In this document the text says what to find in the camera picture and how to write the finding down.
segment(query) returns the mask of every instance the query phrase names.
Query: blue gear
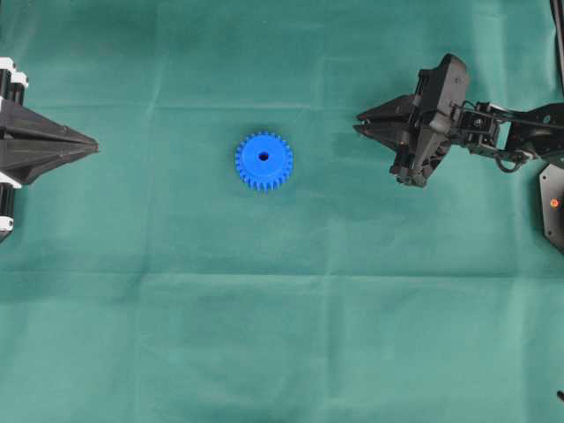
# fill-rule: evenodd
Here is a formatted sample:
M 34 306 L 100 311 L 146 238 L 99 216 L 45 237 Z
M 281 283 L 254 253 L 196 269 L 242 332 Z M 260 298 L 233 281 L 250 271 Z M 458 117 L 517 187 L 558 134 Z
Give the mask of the blue gear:
M 235 167 L 250 188 L 276 189 L 290 177 L 293 154 L 280 136 L 270 132 L 249 135 L 237 147 Z

